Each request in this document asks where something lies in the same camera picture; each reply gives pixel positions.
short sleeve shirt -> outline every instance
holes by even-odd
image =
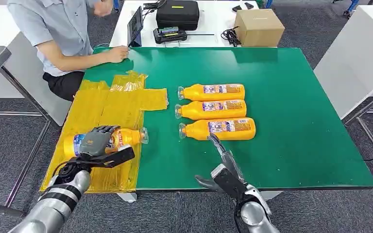
[[[100,0],[8,0],[8,9],[19,29],[32,46],[54,40],[65,56],[91,55],[86,7]],[[44,72],[61,76],[56,68],[39,50],[38,58]]]

man's arm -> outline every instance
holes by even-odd
[[[53,40],[40,15],[15,3],[8,4],[8,9],[32,46],[37,47],[54,66],[62,71],[82,70],[107,62],[118,63],[128,57],[128,48],[125,46],[118,46],[90,56],[65,56]]]
[[[37,45],[39,51],[61,71],[82,70],[103,63],[119,63],[128,57],[126,46],[114,47],[111,50],[89,56],[65,56],[54,40]]]

orange bottle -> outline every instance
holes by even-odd
[[[179,100],[189,99],[192,101],[211,100],[243,100],[245,89],[242,84],[218,84],[201,85],[194,84],[190,87],[178,87]]]
[[[79,155],[79,146],[82,140],[85,138],[84,134],[77,134],[74,136],[68,136],[64,140],[64,152],[65,155],[71,157]],[[139,143],[147,144],[149,141],[148,130],[142,128],[140,130],[129,130],[129,129],[116,129],[109,140],[108,145],[105,148],[106,153],[115,152],[124,145],[134,146]]]
[[[192,120],[244,117],[247,105],[243,100],[194,101],[187,105],[175,105],[175,118]]]
[[[198,120],[192,124],[179,124],[180,138],[192,137],[207,140],[209,133],[220,140],[249,140],[255,136],[255,122],[249,117]]]

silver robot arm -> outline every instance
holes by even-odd
[[[55,184],[54,176],[29,214],[9,233],[57,233],[72,214],[76,204],[91,183],[88,171],[81,170],[65,184]]]
[[[112,132],[118,126],[99,126],[87,133],[79,147],[79,156],[71,158],[55,172],[48,188],[29,214],[9,233],[57,233],[68,220],[81,196],[91,183],[93,167],[113,168],[135,157],[130,145],[105,153]]]
[[[225,149],[213,133],[208,136],[208,140],[214,143],[222,163],[211,172],[211,180],[196,175],[197,182],[203,187],[225,192],[233,198],[236,204],[234,220],[239,232],[238,217],[246,224],[250,233],[279,233],[271,223],[272,213],[266,201],[257,188],[245,182],[232,153]]]

yellow plastic sheet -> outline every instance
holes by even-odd
[[[162,110],[168,105],[166,89],[143,89],[146,75],[130,71],[116,75],[111,88],[105,82],[84,80],[76,93],[40,191],[44,191],[55,167],[70,159],[64,154],[64,138],[86,133],[100,125],[140,129],[143,110]],[[135,158],[115,168],[94,168],[89,193],[130,192],[136,187],[141,145],[133,147]]]

